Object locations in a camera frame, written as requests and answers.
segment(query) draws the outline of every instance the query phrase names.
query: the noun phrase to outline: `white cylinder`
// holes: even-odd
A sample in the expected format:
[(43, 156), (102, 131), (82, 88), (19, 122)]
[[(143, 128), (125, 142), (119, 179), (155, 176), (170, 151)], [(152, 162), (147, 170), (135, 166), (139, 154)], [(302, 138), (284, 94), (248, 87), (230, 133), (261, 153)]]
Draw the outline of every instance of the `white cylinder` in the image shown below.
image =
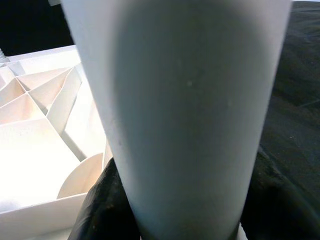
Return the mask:
[(233, 240), (290, 0), (63, 0), (144, 240)]

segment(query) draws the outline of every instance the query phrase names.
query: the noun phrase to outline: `dark background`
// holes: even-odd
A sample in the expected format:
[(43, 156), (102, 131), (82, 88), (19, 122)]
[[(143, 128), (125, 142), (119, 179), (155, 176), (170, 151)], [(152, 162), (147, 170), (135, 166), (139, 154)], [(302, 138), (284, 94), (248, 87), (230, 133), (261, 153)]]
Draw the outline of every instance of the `dark background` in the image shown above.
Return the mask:
[(0, 48), (6, 56), (73, 45), (61, 5), (0, 0)]

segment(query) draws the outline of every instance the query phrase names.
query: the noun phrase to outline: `white tube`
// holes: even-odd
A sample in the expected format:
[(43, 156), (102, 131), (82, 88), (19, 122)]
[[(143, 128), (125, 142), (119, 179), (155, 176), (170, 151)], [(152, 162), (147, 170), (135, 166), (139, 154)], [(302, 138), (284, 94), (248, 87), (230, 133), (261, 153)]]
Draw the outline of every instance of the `white tube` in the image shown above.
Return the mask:
[(144, 240), (233, 240), (290, 0), (63, 0)]

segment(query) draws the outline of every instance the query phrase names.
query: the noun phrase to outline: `black object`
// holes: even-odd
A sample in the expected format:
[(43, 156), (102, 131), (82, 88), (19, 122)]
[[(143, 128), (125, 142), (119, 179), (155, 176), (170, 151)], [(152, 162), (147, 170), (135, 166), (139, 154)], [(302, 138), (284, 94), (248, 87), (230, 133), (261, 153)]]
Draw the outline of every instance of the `black object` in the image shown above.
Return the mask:
[(68, 240), (139, 240), (140, 233), (112, 158), (88, 192)]
[(73, 45), (61, 5), (0, 0), (0, 48), (6, 56)]
[(291, 11), (242, 214), (249, 240), (320, 239), (320, 3)]

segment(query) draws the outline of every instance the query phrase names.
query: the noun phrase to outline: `black fabric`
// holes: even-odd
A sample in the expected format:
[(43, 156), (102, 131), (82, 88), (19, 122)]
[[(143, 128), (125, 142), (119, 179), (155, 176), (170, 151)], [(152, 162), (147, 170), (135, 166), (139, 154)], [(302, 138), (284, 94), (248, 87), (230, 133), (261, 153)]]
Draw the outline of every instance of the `black fabric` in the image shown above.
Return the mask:
[(68, 240), (139, 240), (140, 233), (111, 159), (88, 192)]
[(320, 239), (320, 2), (295, 2), (241, 219), (249, 240)]

